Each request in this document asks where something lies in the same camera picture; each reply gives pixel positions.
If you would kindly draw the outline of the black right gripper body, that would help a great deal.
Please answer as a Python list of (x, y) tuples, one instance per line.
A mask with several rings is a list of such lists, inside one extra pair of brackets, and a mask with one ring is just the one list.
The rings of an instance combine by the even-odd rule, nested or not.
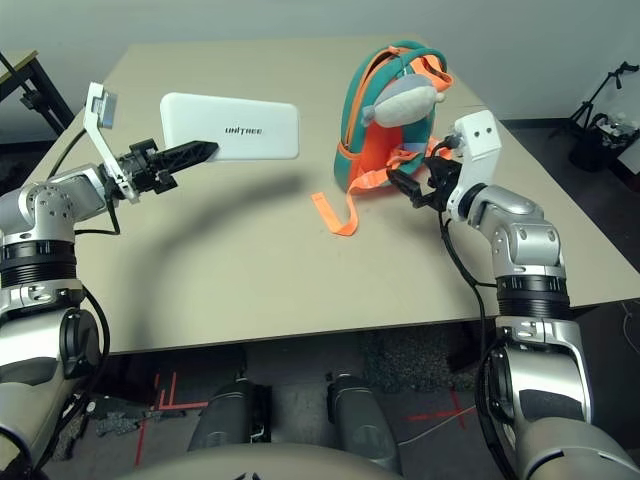
[(425, 160), (425, 166), (429, 170), (427, 185), (432, 189), (428, 194), (437, 195), (441, 201), (440, 208), (432, 209), (436, 211), (450, 210), (449, 199), (458, 185), (462, 164), (444, 157), (430, 156)]

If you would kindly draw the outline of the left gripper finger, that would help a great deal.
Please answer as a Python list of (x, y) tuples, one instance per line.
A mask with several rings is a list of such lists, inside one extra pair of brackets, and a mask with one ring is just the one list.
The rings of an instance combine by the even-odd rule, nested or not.
[(204, 163), (217, 153), (219, 145), (209, 141), (191, 141), (161, 152), (164, 170), (181, 171)]

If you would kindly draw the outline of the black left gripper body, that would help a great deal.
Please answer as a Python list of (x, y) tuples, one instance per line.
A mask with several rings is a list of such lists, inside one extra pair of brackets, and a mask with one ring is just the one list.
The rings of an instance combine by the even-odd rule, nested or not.
[(172, 173), (172, 149), (160, 151), (154, 140), (143, 140), (129, 149), (117, 162), (137, 193), (161, 194), (177, 187)]

